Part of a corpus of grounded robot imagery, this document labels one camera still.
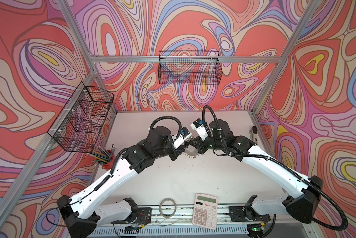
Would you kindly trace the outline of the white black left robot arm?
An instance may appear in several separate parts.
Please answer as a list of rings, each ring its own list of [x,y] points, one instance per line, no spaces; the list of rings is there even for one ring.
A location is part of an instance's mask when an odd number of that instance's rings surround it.
[[[70,237],[86,238],[97,226],[111,221],[134,221],[138,206],[133,199],[125,198],[110,206],[102,203],[122,184],[152,166],[156,159],[168,156],[175,161],[185,151],[185,143],[191,136],[178,118],[159,117],[152,122],[147,137],[122,149],[112,168],[97,181],[72,197],[61,196],[56,202],[57,209]]]

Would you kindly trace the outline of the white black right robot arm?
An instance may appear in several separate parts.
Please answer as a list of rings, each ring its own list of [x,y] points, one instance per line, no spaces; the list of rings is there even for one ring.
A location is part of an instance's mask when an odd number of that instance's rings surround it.
[[[221,156],[232,157],[243,162],[278,184],[284,191],[270,197],[251,196],[247,203],[246,214],[286,214],[295,220],[310,224],[315,222],[334,231],[343,231],[348,227],[348,219],[342,208],[323,190],[323,180],[318,176],[308,177],[284,165],[271,157],[255,142],[245,136],[235,136],[228,123],[216,117],[213,109],[206,105],[202,109],[202,118],[192,124],[198,137],[189,144],[204,154],[208,150],[221,150]],[[341,217],[340,225],[330,225],[314,217],[321,199],[327,200]]]

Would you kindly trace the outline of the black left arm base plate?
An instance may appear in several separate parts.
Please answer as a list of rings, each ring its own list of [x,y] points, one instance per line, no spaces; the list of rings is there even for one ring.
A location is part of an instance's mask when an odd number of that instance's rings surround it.
[[[132,211],[128,218],[122,221],[113,221],[112,224],[139,224],[147,225],[151,222],[152,208],[141,207]]]

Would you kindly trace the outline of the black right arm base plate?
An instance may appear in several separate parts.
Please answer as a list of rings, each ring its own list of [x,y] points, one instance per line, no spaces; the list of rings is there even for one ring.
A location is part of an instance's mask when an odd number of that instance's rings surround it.
[[[244,206],[230,206],[228,215],[232,222],[269,222],[270,215],[259,215],[251,208],[245,209]]]

